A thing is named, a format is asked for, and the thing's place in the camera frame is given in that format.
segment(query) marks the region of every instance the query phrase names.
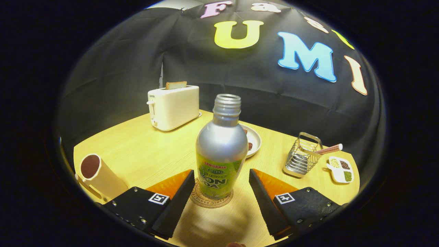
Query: green bottle label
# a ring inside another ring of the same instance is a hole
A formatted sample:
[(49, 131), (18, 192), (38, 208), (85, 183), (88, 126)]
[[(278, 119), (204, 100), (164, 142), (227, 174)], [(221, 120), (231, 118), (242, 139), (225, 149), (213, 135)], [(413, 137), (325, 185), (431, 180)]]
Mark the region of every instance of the green bottle label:
[(201, 192), (212, 199), (226, 197), (233, 189), (245, 159), (231, 163), (208, 160), (197, 153), (198, 180)]

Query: aluminum bottle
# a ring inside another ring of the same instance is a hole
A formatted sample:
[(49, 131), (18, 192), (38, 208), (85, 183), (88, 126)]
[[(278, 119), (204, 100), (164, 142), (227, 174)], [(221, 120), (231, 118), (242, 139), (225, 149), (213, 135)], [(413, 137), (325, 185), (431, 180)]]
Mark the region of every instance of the aluminum bottle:
[(218, 94), (213, 120), (198, 134), (196, 156), (203, 195), (221, 199), (230, 194), (248, 152), (247, 135), (238, 124), (241, 98)]

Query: pink letter f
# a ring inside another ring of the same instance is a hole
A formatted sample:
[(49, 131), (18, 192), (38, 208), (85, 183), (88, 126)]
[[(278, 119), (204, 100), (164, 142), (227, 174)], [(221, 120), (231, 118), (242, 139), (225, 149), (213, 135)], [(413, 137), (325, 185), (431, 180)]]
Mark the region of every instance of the pink letter f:
[(206, 12), (204, 12), (204, 15), (202, 15), (200, 18), (206, 18), (210, 16), (219, 15), (220, 13), (216, 10), (223, 11), (226, 9), (226, 4), (231, 5), (232, 1), (225, 1), (225, 2), (218, 2), (213, 4), (206, 4), (204, 7), (206, 7)]

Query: bottle neck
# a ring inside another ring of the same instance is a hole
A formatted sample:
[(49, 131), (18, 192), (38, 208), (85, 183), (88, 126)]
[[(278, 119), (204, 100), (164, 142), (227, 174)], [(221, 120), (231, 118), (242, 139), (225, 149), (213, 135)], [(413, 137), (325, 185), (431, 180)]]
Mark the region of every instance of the bottle neck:
[(223, 126), (223, 127), (235, 127), (238, 125), (239, 116), (238, 117), (226, 117), (214, 114), (213, 115), (214, 124)]
[(213, 122), (220, 126), (238, 125), (241, 113), (241, 97), (233, 94), (218, 94), (213, 107)]

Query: toast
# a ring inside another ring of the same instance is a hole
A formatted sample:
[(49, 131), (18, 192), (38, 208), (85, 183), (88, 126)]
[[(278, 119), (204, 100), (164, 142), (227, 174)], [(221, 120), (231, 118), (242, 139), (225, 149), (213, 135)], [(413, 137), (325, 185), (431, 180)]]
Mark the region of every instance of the toast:
[(167, 82), (166, 83), (166, 90), (183, 88), (183, 87), (186, 87), (186, 85), (187, 85), (187, 81)]

